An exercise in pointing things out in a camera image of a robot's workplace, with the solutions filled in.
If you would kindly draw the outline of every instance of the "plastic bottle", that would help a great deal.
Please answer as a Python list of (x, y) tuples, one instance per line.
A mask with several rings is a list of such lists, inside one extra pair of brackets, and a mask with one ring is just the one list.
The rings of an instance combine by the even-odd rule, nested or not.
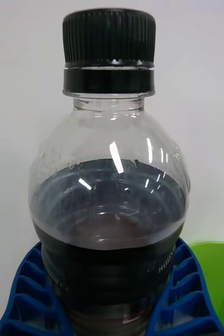
[(141, 335), (172, 270), (190, 189), (179, 147), (144, 111), (155, 93), (155, 20), (76, 12), (63, 20), (63, 45), (74, 110), (30, 171), (42, 258), (77, 335)]

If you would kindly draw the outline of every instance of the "green object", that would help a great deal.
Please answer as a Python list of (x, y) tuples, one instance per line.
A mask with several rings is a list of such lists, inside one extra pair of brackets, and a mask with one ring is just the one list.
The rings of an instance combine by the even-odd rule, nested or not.
[(192, 244), (205, 276), (214, 309), (224, 326), (224, 243)]

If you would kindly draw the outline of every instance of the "bottle neck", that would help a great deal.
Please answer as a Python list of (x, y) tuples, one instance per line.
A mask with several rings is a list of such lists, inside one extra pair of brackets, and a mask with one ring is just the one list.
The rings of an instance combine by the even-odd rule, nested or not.
[(75, 110), (87, 110), (95, 112), (113, 111), (143, 111), (144, 98), (140, 95), (92, 95), (91, 98), (79, 97), (73, 99)]

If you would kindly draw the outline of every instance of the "black bottle cap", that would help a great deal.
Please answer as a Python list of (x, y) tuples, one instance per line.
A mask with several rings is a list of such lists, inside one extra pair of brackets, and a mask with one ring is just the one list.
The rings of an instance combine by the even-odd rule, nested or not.
[(63, 93), (154, 94), (155, 20), (132, 9), (75, 12), (63, 20)]

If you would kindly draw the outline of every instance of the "liquid surface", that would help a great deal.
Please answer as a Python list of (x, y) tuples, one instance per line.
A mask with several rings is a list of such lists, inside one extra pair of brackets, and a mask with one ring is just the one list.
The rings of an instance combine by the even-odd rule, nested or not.
[(65, 243), (91, 249), (141, 247), (184, 222), (185, 196), (165, 172), (139, 161), (112, 159), (65, 168), (47, 179), (30, 202), (34, 223)]

